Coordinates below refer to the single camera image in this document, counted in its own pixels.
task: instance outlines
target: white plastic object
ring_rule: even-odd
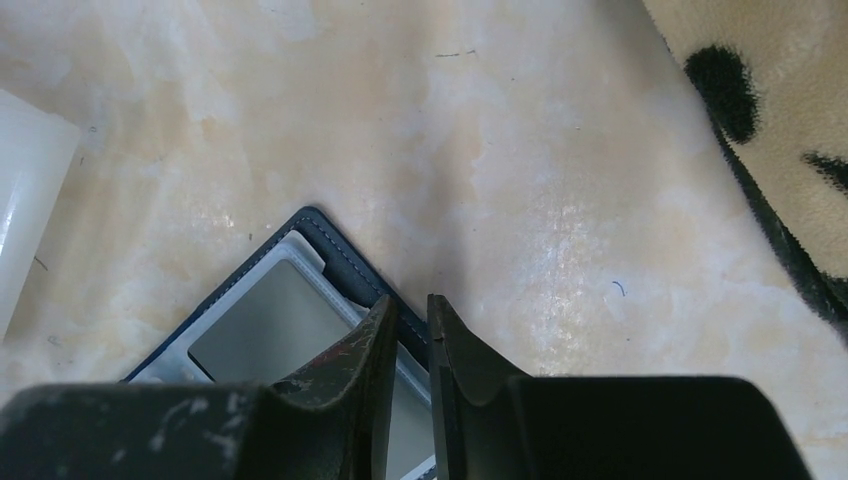
[[[79,139],[79,128],[0,89],[0,339]]]

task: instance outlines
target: beige fabric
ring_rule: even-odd
[[[801,159],[848,157],[848,2],[645,0],[674,58],[727,46],[759,97],[753,139],[731,147],[818,269],[848,277],[848,194]]]

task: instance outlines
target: white scuff mark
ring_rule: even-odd
[[[222,430],[232,430],[232,429],[238,427],[239,425],[241,425],[241,422],[243,422],[243,421],[244,421],[244,415],[233,415],[232,418],[227,420],[227,423],[221,425],[221,429]]]
[[[123,459],[124,459],[124,457],[125,457],[126,455],[127,455],[127,451],[126,451],[125,449],[123,449],[123,448],[122,448],[122,449],[120,449],[120,450],[118,450],[118,451],[116,451],[116,452],[115,452],[115,454],[114,454],[114,455],[112,455],[112,464],[114,465],[114,464],[116,464],[116,463],[120,462],[121,460],[123,460]]]
[[[160,430],[150,439],[150,449],[154,452],[159,452],[162,450],[163,445],[165,445],[165,432]]]
[[[233,218],[229,214],[225,214],[221,216],[219,220],[216,220],[215,226],[224,226],[227,228],[233,228],[236,224],[233,222]]]
[[[221,455],[225,461],[231,462],[235,459],[237,448],[235,438],[228,435],[218,435],[209,431],[203,432],[203,438],[221,447]]]
[[[231,393],[227,398],[227,413],[236,413],[238,411],[238,404],[240,403],[239,395],[235,392]]]
[[[357,344],[358,344],[361,340],[365,340],[366,342],[368,341],[368,339],[367,339],[367,338],[359,338],[359,339],[357,339],[357,340],[354,342],[354,344],[353,344],[353,345],[351,345],[351,348],[356,347],[356,345],[357,345]],[[347,353],[347,352],[339,352],[339,356],[340,356],[340,357],[341,357],[341,356],[343,356],[343,355],[350,355],[350,354],[349,354],[349,353]],[[303,380],[298,380],[298,379],[292,379],[292,380],[286,380],[286,381],[287,381],[288,383],[290,383],[291,385],[294,385],[295,387],[297,387],[297,388],[299,389],[299,390],[298,390],[299,392],[300,392],[300,391],[303,391],[303,390],[309,390],[309,388],[310,388],[310,387],[312,387],[312,380],[306,380],[306,381],[303,381]]]
[[[165,445],[165,431],[168,428],[168,423],[171,421],[171,417],[173,417],[177,412],[182,410],[183,408],[190,408],[192,405],[191,400],[183,400],[182,402],[174,405],[169,408],[165,415],[162,417],[162,422],[159,423],[159,430],[156,432],[156,435],[153,435],[153,438],[150,439],[148,446],[154,452],[159,452],[162,450],[162,447]]]
[[[209,401],[203,397],[197,397],[191,402],[188,413],[194,415],[195,413],[205,412],[207,408],[209,408]]]

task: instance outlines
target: beige marble floor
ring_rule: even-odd
[[[2,2],[0,87],[85,132],[2,399],[126,374],[317,204],[522,368],[741,375],[848,475],[848,353],[635,0]]]

